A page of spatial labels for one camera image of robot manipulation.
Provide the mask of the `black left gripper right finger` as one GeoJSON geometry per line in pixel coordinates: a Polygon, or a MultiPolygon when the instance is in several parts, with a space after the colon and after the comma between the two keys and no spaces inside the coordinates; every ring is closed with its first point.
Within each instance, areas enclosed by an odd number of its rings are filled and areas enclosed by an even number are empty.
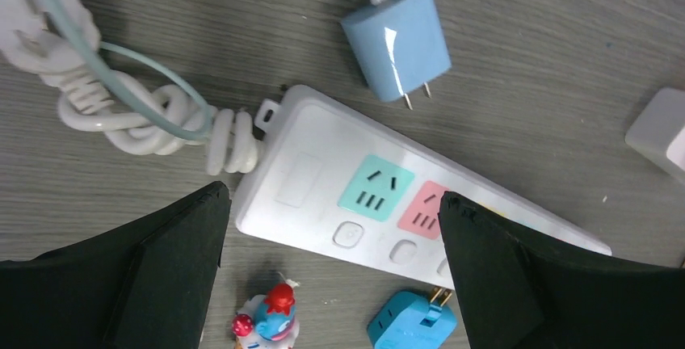
{"type": "Polygon", "coordinates": [[[452,191],[439,224],[473,348],[681,348],[684,271],[596,253],[452,191]]]}

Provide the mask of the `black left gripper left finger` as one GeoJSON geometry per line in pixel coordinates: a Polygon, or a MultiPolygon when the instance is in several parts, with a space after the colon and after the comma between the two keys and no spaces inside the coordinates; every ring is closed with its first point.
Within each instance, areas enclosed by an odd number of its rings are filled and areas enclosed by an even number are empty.
{"type": "Polygon", "coordinates": [[[221,182],[27,261],[1,264],[4,348],[197,348],[231,199],[221,182]]]}

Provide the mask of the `blue square case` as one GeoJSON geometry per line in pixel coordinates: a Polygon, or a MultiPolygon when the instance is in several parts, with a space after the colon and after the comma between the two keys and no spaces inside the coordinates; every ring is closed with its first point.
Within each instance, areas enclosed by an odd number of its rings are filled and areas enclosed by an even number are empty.
{"type": "Polygon", "coordinates": [[[430,296],[400,291],[370,321],[367,333],[374,349],[437,349],[458,325],[448,306],[452,291],[435,288],[430,296]]]}

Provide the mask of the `light blue charger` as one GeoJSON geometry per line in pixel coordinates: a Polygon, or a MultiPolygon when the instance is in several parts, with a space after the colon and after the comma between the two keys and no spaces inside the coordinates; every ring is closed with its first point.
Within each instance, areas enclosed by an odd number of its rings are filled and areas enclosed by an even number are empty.
{"type": "Polygon", "coordinates": [[[368,88],[384,103],[403,100],[450,70],[452,61],[435,0],[386,0],[340,22],[368,88]]]}

